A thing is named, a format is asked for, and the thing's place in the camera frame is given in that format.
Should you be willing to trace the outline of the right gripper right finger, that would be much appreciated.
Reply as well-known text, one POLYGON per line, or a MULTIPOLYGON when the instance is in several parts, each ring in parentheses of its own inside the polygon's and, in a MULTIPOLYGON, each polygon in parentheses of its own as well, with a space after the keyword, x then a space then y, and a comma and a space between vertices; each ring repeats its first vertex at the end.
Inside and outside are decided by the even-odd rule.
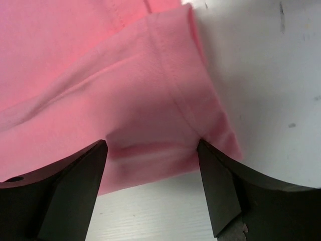
POLYGON ((266 176, 204 140, 197 153, 217 240, 320 240, 320 189, 266 176))

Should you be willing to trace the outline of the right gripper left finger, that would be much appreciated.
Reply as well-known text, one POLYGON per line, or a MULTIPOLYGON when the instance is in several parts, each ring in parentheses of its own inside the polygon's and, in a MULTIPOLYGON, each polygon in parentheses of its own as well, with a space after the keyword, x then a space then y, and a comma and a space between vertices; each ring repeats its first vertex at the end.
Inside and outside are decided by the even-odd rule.
POLYGON ((108 147, 99 140, 1 183, 1 240, 85 240, 108 147))

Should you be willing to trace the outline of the pink t-shirt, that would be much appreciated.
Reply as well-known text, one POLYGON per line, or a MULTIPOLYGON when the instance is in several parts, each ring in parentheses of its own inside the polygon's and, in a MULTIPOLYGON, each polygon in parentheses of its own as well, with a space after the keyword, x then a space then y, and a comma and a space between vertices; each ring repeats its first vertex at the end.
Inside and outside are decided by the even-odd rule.
POLYGON ((1 180, 108 145, 100 194, 242 153, 180 1, 1 1, 1 180))

